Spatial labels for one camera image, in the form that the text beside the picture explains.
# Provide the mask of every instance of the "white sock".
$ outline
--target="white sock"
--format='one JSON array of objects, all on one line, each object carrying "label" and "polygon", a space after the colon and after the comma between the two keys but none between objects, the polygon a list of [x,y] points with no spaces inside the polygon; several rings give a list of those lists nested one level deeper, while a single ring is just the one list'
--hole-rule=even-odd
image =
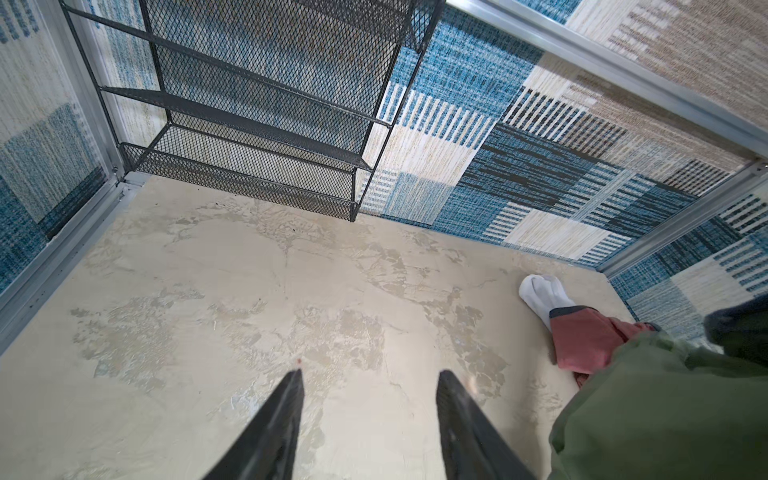
[{"label": "white sock", "polygon": [[549,325],[549,311],[576,305],[576,302],[568,298],[560,280],[552,275],[528,275],[520,284],[518,293],[550,332],[552,327]]}]

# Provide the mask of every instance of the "concrete floor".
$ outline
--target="concrete floor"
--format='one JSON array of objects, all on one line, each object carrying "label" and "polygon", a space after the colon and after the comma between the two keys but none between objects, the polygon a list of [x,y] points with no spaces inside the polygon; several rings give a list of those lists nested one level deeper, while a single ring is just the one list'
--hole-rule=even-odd
[{"label": "concrete floor", "polygon": [[445,368],[544,477],[577,387],[529,273],[630,319],[589,270],[152,178],[0,359],[2,476],[199,478],[301,358],[294,478],[444,478]]}]

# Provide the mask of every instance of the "metal rail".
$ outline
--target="metal rail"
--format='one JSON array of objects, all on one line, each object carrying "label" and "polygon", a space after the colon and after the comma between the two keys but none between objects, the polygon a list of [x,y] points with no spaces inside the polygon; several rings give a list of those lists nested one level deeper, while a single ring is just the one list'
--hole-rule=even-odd
[{"label": "metal rail", "polygon": [[447,4],[768,157],[768,131],[532,8],[515,0],[447,0]]},{"label": "metal rail", "polygon": [[[447,0],[447,4],[548,51],[663,109],[768,157],[768,131],[515,0]],[[598,266],[608,278],[664,248],[768,180],[757,161]]]},{"label": "metal rail", "polygon": [[642,259],[653,255],[673,241],[728,208],[750,190],[768,179],[768,163],[756,162],[745,167],[728,181],[712,189],[689,207],[667,219],[650,233],[598,266],[598,272],[614,278]]}]

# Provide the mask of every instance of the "blue patterned wall panel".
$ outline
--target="blue patterned wall panel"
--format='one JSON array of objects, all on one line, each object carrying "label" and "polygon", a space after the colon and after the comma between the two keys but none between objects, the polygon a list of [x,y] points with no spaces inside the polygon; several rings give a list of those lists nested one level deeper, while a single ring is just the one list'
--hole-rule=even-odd
[{"label": "blue patterned wall panel", "polygon": [[48,238],[0,178],[0,292],[13,282],[47,242]]},{"label": "blue patterned wall panel", "polygon": [[0,0],[0,291],[106,181],[34,2]]},{"label": "blue patterned wall panel", "polygon": [[432,229],[472,240],[499,245],[498,238],[484,235],[507,201],[471,187],[455,187]]},{"label": "blue patterned wall panel", "polygon": [[635,319],[709,346],[701,322],[714,310],[768,293],[768,187],[611,280]]}]

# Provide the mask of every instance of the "black wire rack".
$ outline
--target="black wire rack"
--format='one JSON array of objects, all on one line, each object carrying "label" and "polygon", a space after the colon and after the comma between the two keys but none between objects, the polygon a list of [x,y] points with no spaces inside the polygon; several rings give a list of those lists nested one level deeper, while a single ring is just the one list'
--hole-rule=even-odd
[{"label": "black wire rack", "polygon": [[[126,172],[350,221],[357,217],[444,3],[138,0],[142,30],[60,1]],[[100,83],[73,16],[147,42],[159,90]],[[377,113],[403,48],[418,54],[418,61],[388,122]],[[121,141],[105,94],[161,107],[167,123],[148,146]],[[387,133],[369,165],[362,155],[374,124]],[[369,174],[356,196],[358,170]]]}]

